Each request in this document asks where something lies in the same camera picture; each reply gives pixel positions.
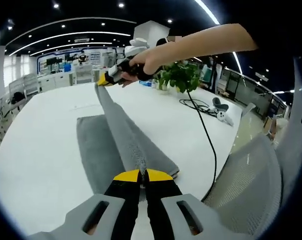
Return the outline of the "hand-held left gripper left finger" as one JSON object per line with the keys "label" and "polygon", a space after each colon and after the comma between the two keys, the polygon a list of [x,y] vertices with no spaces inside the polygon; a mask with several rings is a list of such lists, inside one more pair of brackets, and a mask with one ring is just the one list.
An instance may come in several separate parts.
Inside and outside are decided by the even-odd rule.
{"label": "hand-held left gripper left finger", "polygon": [[138,169],[114,177],[104,194],[95,194],[66,214],[51,232],[28,236],[31,240],[129,240],[138,216],[141,173]]}

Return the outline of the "person's right hand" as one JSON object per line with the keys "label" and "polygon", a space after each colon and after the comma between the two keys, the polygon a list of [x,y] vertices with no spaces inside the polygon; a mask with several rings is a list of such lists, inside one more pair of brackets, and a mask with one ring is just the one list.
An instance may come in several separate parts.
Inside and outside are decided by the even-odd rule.
{"label": "person's right hand", "polygon": [[145,50],[134,56],[128,63],[129,67],[121,73],[124,80],[121,83],[122,88],[138,81],[149,80],[164,65],[161,58],[160,47]]}

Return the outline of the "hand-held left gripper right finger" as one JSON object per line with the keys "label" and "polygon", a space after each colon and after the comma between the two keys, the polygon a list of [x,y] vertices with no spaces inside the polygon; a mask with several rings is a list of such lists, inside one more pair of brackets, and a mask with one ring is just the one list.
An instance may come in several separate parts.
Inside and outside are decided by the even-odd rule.
{"label": "hand-held left gripper right finger", "polygon": [[174,179],[162,171],[145,171],[147,213],[157,240],[247,240],[250,235],[223,226],[216,211],[191,194],[182,194]]}

